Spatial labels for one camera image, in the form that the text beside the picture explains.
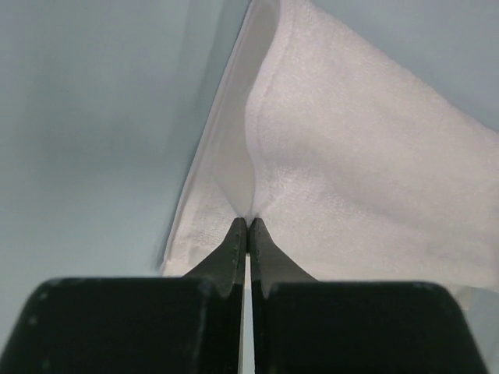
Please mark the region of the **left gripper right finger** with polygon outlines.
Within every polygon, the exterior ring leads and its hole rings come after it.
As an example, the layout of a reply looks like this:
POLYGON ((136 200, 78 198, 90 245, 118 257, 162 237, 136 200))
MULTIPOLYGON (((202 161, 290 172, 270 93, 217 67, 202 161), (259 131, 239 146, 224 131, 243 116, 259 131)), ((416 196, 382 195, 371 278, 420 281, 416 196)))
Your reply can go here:
POLYGON ((258 373, 485 373, 465 317, 438 284, 319 281, 249 227, 258 373))

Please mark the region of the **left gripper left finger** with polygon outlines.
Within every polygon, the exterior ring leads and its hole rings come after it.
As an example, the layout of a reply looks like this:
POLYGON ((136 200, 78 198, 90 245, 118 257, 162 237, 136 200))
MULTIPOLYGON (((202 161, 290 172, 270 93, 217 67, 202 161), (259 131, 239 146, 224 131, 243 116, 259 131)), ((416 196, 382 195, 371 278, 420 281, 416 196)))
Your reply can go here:
POLYGON ((181 277, 40 284, 1 356, 4 373, 236 373, 246 222, 181 277))

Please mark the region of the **white towel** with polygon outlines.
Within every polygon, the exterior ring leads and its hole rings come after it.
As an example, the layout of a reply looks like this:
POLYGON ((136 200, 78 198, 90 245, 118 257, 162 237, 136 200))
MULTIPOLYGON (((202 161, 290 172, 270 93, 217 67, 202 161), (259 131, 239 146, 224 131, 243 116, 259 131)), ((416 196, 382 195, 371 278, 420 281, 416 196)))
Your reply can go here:
POLYGON ((264 221, 321 280, 498 289, 498 134, 308 1, 254 1, 162 272, 264 221))

